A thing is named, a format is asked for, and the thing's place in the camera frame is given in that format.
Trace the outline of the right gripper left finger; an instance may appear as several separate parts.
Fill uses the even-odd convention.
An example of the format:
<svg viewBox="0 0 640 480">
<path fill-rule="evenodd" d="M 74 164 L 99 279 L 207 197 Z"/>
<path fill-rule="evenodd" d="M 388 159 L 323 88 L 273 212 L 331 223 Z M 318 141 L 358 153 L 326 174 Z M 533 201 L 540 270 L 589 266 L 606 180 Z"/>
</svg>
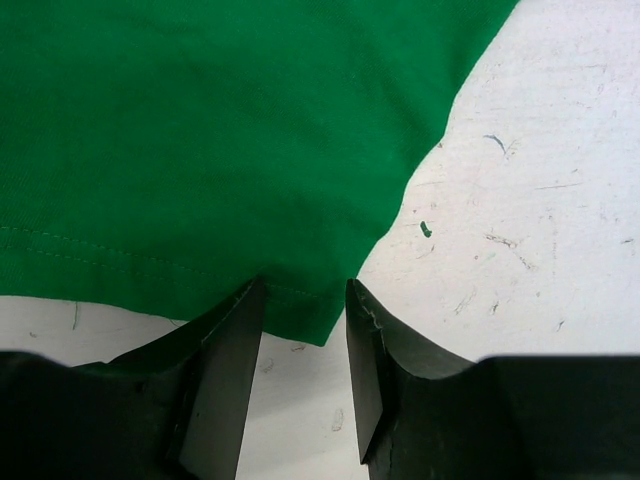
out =
<svg viewBox="0 0 640 480">
<path fill-rule="evenodd" d="M 2 477 L 234 478 L 265 306 L 253 280 L 108 363 L 3 352 Z"/>
</svg>

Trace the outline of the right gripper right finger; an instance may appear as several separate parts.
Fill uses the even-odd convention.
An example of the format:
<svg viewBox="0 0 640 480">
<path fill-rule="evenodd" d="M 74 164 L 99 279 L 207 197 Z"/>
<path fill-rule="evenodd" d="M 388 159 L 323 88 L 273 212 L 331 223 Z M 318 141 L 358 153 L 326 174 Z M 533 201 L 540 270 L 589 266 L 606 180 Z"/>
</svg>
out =
<svg viewBox="0 0 640 480">
<path fill-rule="evenodd" d="M 358 280 L 346 337 L 359 457 L 373 479 L 635 479 L 635 355 L 466 360 Z"/>
</svg>

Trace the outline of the green t shirt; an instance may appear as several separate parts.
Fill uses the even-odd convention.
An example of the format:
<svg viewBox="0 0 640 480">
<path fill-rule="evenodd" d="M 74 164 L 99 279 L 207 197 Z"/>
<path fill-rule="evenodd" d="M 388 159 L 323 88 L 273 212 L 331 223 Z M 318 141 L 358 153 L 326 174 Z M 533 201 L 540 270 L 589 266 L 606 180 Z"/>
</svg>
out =
<svg viewBox="0 0 640 480">
<path fill-rule="evenodd" d="M 5 1 L 1 291 L 321 346 L 511 1 Z"/>
</svg>

